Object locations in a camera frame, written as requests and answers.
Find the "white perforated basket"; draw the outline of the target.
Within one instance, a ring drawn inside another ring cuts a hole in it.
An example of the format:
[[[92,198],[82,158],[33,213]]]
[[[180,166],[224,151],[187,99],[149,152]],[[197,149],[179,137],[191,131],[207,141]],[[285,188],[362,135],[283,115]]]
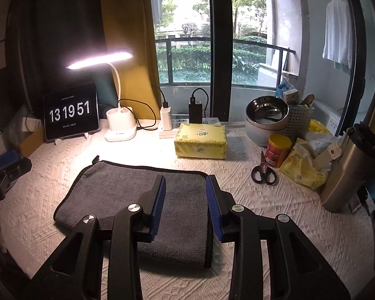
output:
[[[313,112],[314,109],[310,106],[289,106],[288,125],[285,133],[292,142],[308,130]]]

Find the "yellow curtain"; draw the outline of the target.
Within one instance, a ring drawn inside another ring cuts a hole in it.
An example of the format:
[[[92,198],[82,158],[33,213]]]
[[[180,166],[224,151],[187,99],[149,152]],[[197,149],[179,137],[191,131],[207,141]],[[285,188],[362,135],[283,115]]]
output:
[[[138,119],[159,119],[158,64],[151,0],[101,0],[107,51],[128,51],[132,58],[116,62],[113,78],[122,98]]]

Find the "red and yellow can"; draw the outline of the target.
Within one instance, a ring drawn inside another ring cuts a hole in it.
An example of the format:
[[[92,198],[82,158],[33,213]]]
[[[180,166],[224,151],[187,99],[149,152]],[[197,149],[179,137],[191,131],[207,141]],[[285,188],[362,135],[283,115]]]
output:
[[[291,140],[282,134],[273,133],[268,138],[265,161],[271,167],[279,168],[291,149]]]

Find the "white pot under bowl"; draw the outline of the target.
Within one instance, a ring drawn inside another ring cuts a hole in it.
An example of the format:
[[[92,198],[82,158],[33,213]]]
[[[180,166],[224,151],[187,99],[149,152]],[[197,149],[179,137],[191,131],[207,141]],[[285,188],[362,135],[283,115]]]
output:
[[[260,124],[249,117],[245,120],[245,130],[248,138],[261,147],[268,145],[268,138],[273,133],[283,134],[288,126],[288,119],[285,118],[274,124]]]

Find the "steel bowl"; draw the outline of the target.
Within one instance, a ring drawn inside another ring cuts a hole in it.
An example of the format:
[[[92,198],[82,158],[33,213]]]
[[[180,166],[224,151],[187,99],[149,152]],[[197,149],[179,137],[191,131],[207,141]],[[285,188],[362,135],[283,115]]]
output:
[[[246,106],[246,117],[254,123],[272,125],[288,118],[290,108],[279,97],[264,95],[250,101]]]

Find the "black tablet showing clock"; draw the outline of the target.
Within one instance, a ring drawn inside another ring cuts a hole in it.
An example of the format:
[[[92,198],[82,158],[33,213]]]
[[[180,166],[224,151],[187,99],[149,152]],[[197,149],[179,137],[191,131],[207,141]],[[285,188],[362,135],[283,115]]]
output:
[[[44,97],[44,132],[48,141],[99,129],[97,88],[86,83]]]

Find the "dark green curtain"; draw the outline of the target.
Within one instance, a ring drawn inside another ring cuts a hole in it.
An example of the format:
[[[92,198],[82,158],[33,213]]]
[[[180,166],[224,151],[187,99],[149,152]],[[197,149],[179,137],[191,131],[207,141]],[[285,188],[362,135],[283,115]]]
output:
[[[73,86],[94,83],[99,103],[99,88],[112,87],[110,69],[66,67],[106,52],[101,0],[10,0],[6,67],[23,103],[39,119],[46,95]],[[99,116],[105,114],[99,110]]]

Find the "clear plastic bag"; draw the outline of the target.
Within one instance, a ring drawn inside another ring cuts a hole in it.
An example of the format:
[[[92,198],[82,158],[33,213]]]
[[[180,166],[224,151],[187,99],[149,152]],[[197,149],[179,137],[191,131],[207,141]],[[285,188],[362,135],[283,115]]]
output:
[[[27,117],[33,117],[33,115],[31,115],[28,106],[24,104],[16,112],[5,129],[5,140],[10,146],[18,146],[31,134],[28,129],[24,129]]]

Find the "steel thermos bottle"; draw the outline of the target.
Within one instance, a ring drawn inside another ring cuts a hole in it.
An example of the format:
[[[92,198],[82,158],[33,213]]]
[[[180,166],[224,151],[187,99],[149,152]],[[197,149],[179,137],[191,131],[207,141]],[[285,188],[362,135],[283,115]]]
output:
[[[320,193],[322,206],[334,213],[344,207],[372,174],[375,167],[375,134],[363,122],[347,130],[341,156]]]

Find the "purple and grey towel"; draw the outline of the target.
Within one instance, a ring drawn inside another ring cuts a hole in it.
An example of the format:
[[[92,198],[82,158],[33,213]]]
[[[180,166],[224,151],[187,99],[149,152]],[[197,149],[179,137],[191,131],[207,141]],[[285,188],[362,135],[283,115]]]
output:
[[[150,243],[138,245],[139,255],[152,262],[192,269],[209,269],[213,252],[213,227],[209,215],[206,182],[201,171],[130,166],[94,160],[71,184],[54,210],[54,222],[72,230],[86,215],[109,219],[121,210],[142,212],[142,200],[163,178],[163,207]]]

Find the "cardboard box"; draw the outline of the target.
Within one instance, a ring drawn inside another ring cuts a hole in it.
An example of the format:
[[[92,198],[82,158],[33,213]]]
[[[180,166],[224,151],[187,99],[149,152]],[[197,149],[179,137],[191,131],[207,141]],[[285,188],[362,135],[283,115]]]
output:
[[[19,144],[19,152],[23,157],[28,158],[37,148],[45,143],[45,141],[45,128],[40,127]]]

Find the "white hanging shirt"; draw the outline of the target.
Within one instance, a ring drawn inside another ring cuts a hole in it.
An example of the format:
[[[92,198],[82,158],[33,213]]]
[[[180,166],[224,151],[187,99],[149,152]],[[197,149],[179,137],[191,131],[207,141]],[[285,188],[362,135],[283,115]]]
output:
[[[350,9],[344,0],[331,0],[326,6],[322,57],[348,69],[352,66]]]

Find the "yellow wet wipes pack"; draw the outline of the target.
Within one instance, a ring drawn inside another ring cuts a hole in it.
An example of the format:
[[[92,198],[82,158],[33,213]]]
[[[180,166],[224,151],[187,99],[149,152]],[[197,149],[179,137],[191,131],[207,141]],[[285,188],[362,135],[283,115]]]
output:
[[[314,168],[310,145],[301,138],[296,139],[279,170],[292,181],[312,190],[319,190],[327,181],[329,174],[327,171],[317,171]]]

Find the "white desk lamp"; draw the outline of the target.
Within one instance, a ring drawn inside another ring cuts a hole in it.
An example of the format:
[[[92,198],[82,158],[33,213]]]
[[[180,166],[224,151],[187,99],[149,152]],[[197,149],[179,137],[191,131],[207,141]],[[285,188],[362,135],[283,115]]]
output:
[[[105,114],[108,130],[105,134],[107,142],[125,142],[132,140],[137,131],[137,123],[131,108],[121,106],[121,76],[116,64],[130,60],[133,57],[130,50],[121,49],[107,53],[99,53],[83,57],[66,66],[71,71],[82,69],[108,68],[113,80],[112,87],[99,88],[99,110]]]

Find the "black power bank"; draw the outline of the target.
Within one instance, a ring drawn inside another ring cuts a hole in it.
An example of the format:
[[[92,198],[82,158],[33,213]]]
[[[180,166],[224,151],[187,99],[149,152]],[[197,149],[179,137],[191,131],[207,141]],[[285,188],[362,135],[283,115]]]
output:
[[[201,103],[198,103],[196,101],[195,93],[197,91],[202,91],[206,95],[206,104],[203,108],[203,105]],[[189,123],[193,124],[202,124],[203,123],[203,116],[206,115],[207,106],[209,104],[209,95],[208,93],[201,87],[196,88],[191,93],[191,96],[189,98],[189,105],[188,105],[188,115],[189,115]]]

